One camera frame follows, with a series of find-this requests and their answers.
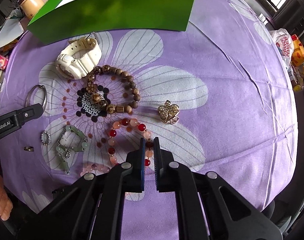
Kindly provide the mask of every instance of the wooden bead bracelet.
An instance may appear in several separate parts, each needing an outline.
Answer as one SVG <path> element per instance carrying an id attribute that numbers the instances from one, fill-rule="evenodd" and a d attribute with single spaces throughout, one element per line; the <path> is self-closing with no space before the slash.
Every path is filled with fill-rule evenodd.
<path id="1" fill-rule="evenodd" d="M 113 105 L 108 104 L 102 96 L 97 93 L 97 85 L 94 84 L 96 80 L 96 75 L 102 74 L 116 74 L 122 77 L 121 82 L 128 82 L 128 85 L 125 86 L 125 90 L 132 89 L 134 101 L 128 105 Z M 127 71 L 123 71 L 120 68 L 111 67 L 110 65 L 104 65 L 103 67 L 96 66 L 90 73 L 87 74 L 87 87 L 86 91 L 89 94 L 92 94 L 92 99 L 95 104 L 99 104 L 102 109 L 106 109 L 106 112 L 109 114 L 114 113 L 130 113 L 132 109 L 138 108 L 138 101 L 141 100 L 139 90 L 136 88 L 136 83 L 134 82 L 134 77 L 129 75 Z"/>
<path id="2" fill-rule="evenodd" d="M 147 142 L 145 143 L 145 166 L 149 166 L 151 164 L 150 158 L 153 156 L 153 141 L 151 140 L 152 137 L 152 133 L 150 131 L 148 131 L 146 129 L 145 124 L 143 123 L 139 123 L 137 121 L 137 119 L 126 119 L 124 118 L 122 121 L 120 122 L 115 122 L 113 124 L 113 129 L 109 131 L 109 140 L 108 140 L 108 144 L 110 145 L 110 147 L 108 148 L 108 153 L 110 154 L 110 161 L 112 163 L 112 165 L 117 165 L 117 158 L 114 156 L 115 154 L 115 148 L 113 147 L 115 145 L 115 136 L 117 135 L 116 130 L 120 129 L 121 126 L 128 126 L 130 125 L 131 127 L 135 128 L 137 127 L 137 129 L 143 133 L 143 137 L 147 140 Z"/>

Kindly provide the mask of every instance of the white flower pattern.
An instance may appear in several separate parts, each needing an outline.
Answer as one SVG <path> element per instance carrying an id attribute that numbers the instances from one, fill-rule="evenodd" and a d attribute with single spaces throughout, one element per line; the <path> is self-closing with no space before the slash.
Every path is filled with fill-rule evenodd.
<path id="1" fill-rule="evenodd" d="M 204 105 L 208 99 L 208 89 L 204 82 L 188 73 L 187 71 L 165 65 L 147 67 L 144 66 L 157 60 L 163 53 L 163 41 L 161 37 L 152 30 L 128 31 L 118 42 L 113 58 L 109 61 L 113 47 L 113 38 L 109 32 L 99 32 L 100 48 L 102 58 L 99 65 L 109 64 L 129 71 L 134 77 L 140 90 L 140 106 L 145 106 L 149 112 L 134 111 L 132 117 L 144 122 L 147 129 L 151 130 L 153 137 L 160 137 L 162 148 L 171 150 L 175 160 L 187 165 L 193 171 L 198 171 L 205 163 L 204 150 L 198 138 L 182 124 L 168 125 L 162 123 L 157 115 L 156 109 L 159 105 L 170 100 L 180 106 L 182 110 L 194 109 Z M 78 52 L 75 57 L 81 57 L 85 51 Z M 108 145 L 105 140 L 107 132 L 111 129 L 113 122 L 127 117 L 125 114 L 112 114 L 106 117 L 98 116 L 97 122 L 92 122 L 89 115 L 78 117 L 75 115 L 80 107 L 77 100 L 79 91 L 86 86 L 86 80 L 71 81 L 58 74 L 55 63 L 51 62 L 44 66 L 39 73 L 39 83 L 44 84 L 48 92 L 48 103 L 44 116 L 50 118 L 46 127 L 52 135 L 52 142 L 57 142 L 66 124 L 75 125 L 88 136 L 89 147 L 83 155 L 83 165 L 91 163 L 103 164 L 111 167 Z M 109 75 L 98 76 L 96 83 L 109 88 L 108 98 L 112 103 L 124 104 L 132 100 L 124 98 L 124 87 L 119 80 Z M 38 91 L 34 103 L 42 101 L 43 93 Z M 118 162 L 125 161 L 129 151 L 137 149 L 142 134 L 138 130 L 127 132 L 125 129 L 118 130 L 117 144 L 115 145 Z M 75 144 L 75 134 L 67 134 L 63 139 L 64 145 Z M 53 170 L 62 170 L 60 159 L 56 155 L 56 144 L 42 146 L 42 155 L 45 163 Z M 71 154 L 67 159 L 69 167 L 72 167 L 80 153 Z M 151 158 L 149 166 L 154 171 L 154 162 Z M 138 201 L 144 196 L 142 194 L 130 194 L 126 199 Z"/>
<path id="2" fill-rule="evenodd" d="M 38 214 L 50 203 L 50 201 L 44 195 L 37 195 L 36 192 L 33 190 L 31 190 L 31 192 L 34 201 L 25 191 L 22 192 L 22 196 L 26 205 L 36 214 Z"/>
<path id="3" fill-rule="evenodd" d="M 272 44 L 272 38 L 270 33 L 264 24 L 257 17 L 255 12 L 250 8 L 250 6 L 244 0 L 230 0 L 230 6 L 234 8 L 239 14 L 253 21 L 253 26 L 259 36 L 268 44 Z"/>

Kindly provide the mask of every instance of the green bead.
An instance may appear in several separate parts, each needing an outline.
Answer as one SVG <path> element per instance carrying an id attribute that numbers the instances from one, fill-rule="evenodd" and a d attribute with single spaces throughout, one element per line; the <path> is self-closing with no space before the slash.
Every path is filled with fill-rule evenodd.
<path id="1" fill-rule="evenodd" d="M 82 131 L 79 131 L 79 136 L 84 139 L 85 138 L 85 134 Z"/>
<path id="2" fill-rule="evenodd" d="M 59 146 L 56 146 L 56 151 L 57 152 L 61 152 L 61 153 L 63 153 L 63 152 L 65 152 L 61 147 L 59 147 Z"/>
<path id="3" fill-rule="evenodd" d="M 61 165 L 62 165 L 64 171 L 69 171 L 70 170 L 69 165 L 68 165 L 67 162 L 61 162 Z"/>
<path id="4" fill-rule="evenodd" d="M 84 149 L 87 149 L 87 146 L 88 146 L 88 143 L 87 143 L 87 142 L 82 142 L 82 147 L 83 147 Z"/>

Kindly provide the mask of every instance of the plastic bag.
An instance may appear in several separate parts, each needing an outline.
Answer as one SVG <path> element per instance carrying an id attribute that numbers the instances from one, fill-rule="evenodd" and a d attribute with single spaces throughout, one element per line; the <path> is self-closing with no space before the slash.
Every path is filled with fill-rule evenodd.
<path id="1" fill-rule="evenodd" d="M 270 31 L 272 40 L 279 47 L 285 57 L 292 56 L 294 51 L 294 44 L 291 38 L 291 35 L 287 32 L 286 29 L 279 29 L 277 31 Z"/>

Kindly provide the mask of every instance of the purple tablecloth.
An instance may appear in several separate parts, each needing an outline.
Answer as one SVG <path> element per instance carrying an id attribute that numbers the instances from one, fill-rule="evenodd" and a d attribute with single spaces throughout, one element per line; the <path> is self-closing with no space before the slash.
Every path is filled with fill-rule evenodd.
<path id="1" fill-rule="evenodd" d="M 217 172 L 259 210 L 289 183 L 297 153 L 294 95 L 276 46 L 243 0 L 195 0 L 186 32 L 116 30 L 98 35 L 100 65 L 122 68 L 135 77 L 141 101 L 132 117 L 145 123 L 175 160 L 193 171 Z M 114 121 L 127 117 L 113 114 L 92 121 L 99 111 L 80 92 L 85 81 L 67 80 L 55 70 L 54 61 L 67 44 L 64 40 L 44 46 L 27 33 L 11 55 L 0 95 L 2 115 L 22 108 L 35 84 L 44 84 L 49 93 L 41 118 L 0 140 L 5 185 L 36 212 L 52 200 L 52 190 L 73 183 L 86 165 L 111 167 L 102 138 L 108 138 Z M 112 103 L 131 101 L 123 97 L 119 79 L 105 75 L 96 82 L 109 89 Z M 41 98 L 38 92 L 35 102 Z M 163 124 L 157 115 L 157 107 L 167 99 L 180 106 L 175 125 Z M 86 114 L 78 117 L 81 108 Z M 70 175 L 55 155 L 67 123 L 82 130 L 90 144 L 68 159 Z M 43 130 L 52 134 L 48 147 L 40 142 Z M 138 148 L 140 136 L 118 131 L 119 162 Z M 69 135 L 65 144 L 73 139 Z M 35 151 L 26 152 L 25 146 Z M 151 159 L 145 192 L 127 196 L 123 239 L 178 238 L 174 194 L 156 192 L 153 169 Z"/>

